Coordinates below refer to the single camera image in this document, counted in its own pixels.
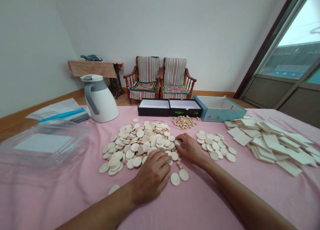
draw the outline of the glass door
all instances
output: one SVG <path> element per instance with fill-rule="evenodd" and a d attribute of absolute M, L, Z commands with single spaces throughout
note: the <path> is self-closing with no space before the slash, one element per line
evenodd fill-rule
<path fill-rule="evenodd" d="M 320 128 L 320 67 L 298 82 L 276 106 L 279 111 Z"/>
<path fill-rule="evenodd" d="M 241 99 L 280 110 L 298 88 L 319 85 L 319 59 L 320 0 L 298 0 Z"/>

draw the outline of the hand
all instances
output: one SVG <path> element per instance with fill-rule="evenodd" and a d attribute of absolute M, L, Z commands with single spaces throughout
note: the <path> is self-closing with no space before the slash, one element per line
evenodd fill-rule
<path fill-rule="evenodd" d="M 181 146 L 176 145 L 178 152 L 191 163 L 199 166 L 206 158 L 208 158 L 196 140 L 188 134 L 180 134 L 176 139 L 182 142 Z"/>
<path fill-rule="evenodd" d="M 163 191 L 170 177 L 172 158 L 159 150 L 152 151 L 140 168 L 137 176 L 129 184 L 133 203 L 138 206 L 155 199 Z"/>

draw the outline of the baseboard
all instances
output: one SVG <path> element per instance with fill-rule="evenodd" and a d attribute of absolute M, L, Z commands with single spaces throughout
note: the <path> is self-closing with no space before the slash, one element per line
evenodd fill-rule
<path fill-rule="evenodd" d="M 45 106 L 48 106 L 48 105 L 51 105 L 53 103 L 57 103 L 59 101 L 63 101 L 63 100 L 66 100 L 66 99 L 69 99 L 69 98 L 78 98 L 78 97 L 81 97 L 81 96 L 84 96 L 84 90 L 83 89 L 80 89 L 80 90 L 77 90 L 77 91 L 74 91 L 74 92 L 71 92 L 69 94 L 66 94 L 66 95 L 63 95 L 63 96 L 60 96 L 58 98 L 55 98 L 53 100 L 49 100 L 49 101 L 46 101 L 46 102 L 43 102 L 39 105 L 36 105 L 36 106 L 32 106 L 30 108 L 27 108 L 27 109 L 24 109 L 22 111 L 19 111 L 19 112 L 16 112 L 16 113 L 13 113 L 11 115 L 8 115 L 4 118 L 1 118 L 0 119 L 0 132 L 3 132 L 4 130 L 8 129 L 8 128 L 11 128 L 17 124 L 20 124 L 22 122 L 25 122 L 28 120 L 28 118 L 25 118 L 26 116 L 28 116 L 30 113 L 34 112 L 34 111 L 37 111 Z"/>
<path fill-rule="evenodd" d="M 123 87 L 122 88 L 124 90 L 125 93 L 127 93 L 127 88 Z M 196 94 L 196 95 L 204 95 L 204 96 L 229 96 L 229 97 L 233 97 L 234 96 L 234 92 L 231 91 L 200 91 L 200 90 L 193 90 L 192 94 Z"/>

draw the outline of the wooden armchair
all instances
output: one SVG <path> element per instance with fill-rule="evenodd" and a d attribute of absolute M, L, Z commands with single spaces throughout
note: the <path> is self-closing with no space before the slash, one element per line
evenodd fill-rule
<path fill-rule="evenodd" d="M 186 65 L 187 60 L 183 58 L 165 57 L 163 59 L 163 74 L 160 78 L 161 98 L 190 99 L 192 97 L 193 86 L 197 80 L 190 76 Z"/>
<path fill-rule="evenodd" d="M 124 75 L 126 80 L 127 95 L 130 105 L 131 99 L 159 98 L 160 76 L 163 68 L 159 67 L 158 57 L 137 56 L 133 71 Z"/>

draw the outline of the pink tablecloth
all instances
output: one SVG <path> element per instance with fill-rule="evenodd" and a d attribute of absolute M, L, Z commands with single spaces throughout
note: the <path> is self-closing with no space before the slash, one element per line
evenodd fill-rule
<path fill-rule="evenodd" d="M 144 121 L 164 121 L 171 133 L 183 133 L 172 125 L 172 118 L 138 117 L 137 107 L 121 106 L 115 120 L 99 124 L 89 120 L 94 141 L 76 172 L 67 182 L 51 187 L 30 185 L 0 185 L 0 229 L 54 229 L 90 205 L 104 198 L 115 184 L 131 180 L 138 170 L 124 169 L 115 176 L 100 174 L 105 161 L 101 149 L 120 127 L 138 118 Z M 317 143 L 320 130 L 270 109 L 248 109 L 248 116 L 266 120 L 284 130 L 301 133 Z M 226 142 L 237 149 L 236 163 L 226 159 L 217 163 L 236 179 L 264 199 L 298 229 L 320 228 L 320 168 L 305 166 L 304 172 L 292 177 L 276 165 L 255 160 L 251 152 L 233 141 L 223 123 L 198 121 L 199 125 L 186 132 L 195 137 L 199 130 L 223 134 Z M 118 229 L 244 229 L 232 207 L 210 177 L 182 160 L 189 181 L 174 187 L 170 182 L 155 201 L 130 214 Z M 171 172 L 178 172 L 173 164 Z"/>

